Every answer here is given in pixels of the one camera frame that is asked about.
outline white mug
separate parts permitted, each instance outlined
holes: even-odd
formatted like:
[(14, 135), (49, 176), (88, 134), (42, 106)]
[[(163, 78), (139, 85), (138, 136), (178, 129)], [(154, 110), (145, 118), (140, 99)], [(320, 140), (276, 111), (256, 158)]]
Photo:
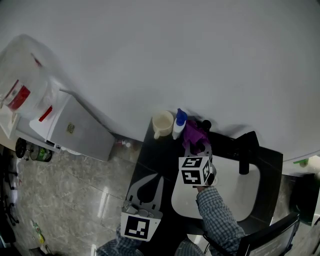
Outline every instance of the white mug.
[(174, 116), (169, 111), (161, 111), (152, 117), (154, 138), (171, 134), (174, 126)]

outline sticker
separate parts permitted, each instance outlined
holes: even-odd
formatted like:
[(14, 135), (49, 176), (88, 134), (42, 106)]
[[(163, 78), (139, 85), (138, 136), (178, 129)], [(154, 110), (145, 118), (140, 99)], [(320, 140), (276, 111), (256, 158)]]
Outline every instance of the sticker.
[(182, 167), (199, 168), (201, 165), (202, 157), (187, 157)]
[(11, 90), (4, 98), (9, 109), (15, 111), (25, 102), (30, 95), (30, 91), (19, 80), (17, 80)]
[(184, 184), (201, 184), (199, 170), (181, 170)]
[(66, 131), (67, 131), (68, 133), (70, 133), (70, 134), (73, 134), (74, 131), (75, 131), (75, 125), (70, 122), (70, 123), (68, 124), (68, 127), (66, 128)]
[(147, 239), (149, 223), (149, 219), (128, 216), (124, 234), (135, 238)]

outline tile floor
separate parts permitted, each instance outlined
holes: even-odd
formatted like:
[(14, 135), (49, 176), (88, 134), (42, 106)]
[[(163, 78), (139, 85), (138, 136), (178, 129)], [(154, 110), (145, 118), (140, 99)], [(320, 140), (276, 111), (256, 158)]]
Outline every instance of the tile floor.
[[(66, 151), (54, 154), (49, 163), (14, 158), (16, 190), (5, 188), (20, 222), (13, 230), (22, 256), (40, 246), (32, 220), (51, 251), (62, 256), (93, 256), (96, 248), (113, 239), (140, 149), (140, 142), (129, 149), (116, 144), (108, 162)], [(289, 213), (294, 182), (294, 177), (282, 176), (273, 223)], [(311, 233), (310, 227), (301, 225), (295, 244), (302, 248), (307, 244), (302, 240)], [(201, 236), (189, 238), (201, 249), (207, 245)]]

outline bottle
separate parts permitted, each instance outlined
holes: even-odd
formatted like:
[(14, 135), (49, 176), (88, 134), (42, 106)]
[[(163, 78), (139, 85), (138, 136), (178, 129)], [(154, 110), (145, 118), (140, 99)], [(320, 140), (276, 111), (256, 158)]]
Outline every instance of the bottle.
[(33, 220), (31, 220), (31, 225), (34, 227), (35, 232), (38, 234), (39, 242), (40, 242), (41, 244), (43, 244), (43, 243), (45, 242), (45, 238), (44, 238), (44, 236), (42, 235), (42, 232), (41, 232), (40, 227), (39, 227), (38, 224), (37, 224), (36, 222), (34, 222)]
[(180, 108), (178, 108), (178, 112), (176, 113), (176, 118), (173, 123), (172, 137), (174, 140), (179, 138), (180, 134), (184, 130), (187, 121), (187, 114), (183, 112)]

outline small green object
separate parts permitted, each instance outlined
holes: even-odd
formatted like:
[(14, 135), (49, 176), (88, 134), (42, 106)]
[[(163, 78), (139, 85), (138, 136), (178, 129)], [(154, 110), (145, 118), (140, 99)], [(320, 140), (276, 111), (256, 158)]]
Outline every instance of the small green object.
[(299, 160), (299, 161), (295, 161), (293, 163), (294, 164), (300, 164), (301, 167), (306, 167), (308, 165), (308, 162), (309, 162), (309, 158), (306, 158), (306, 159), (302, 159), (302, 160)]

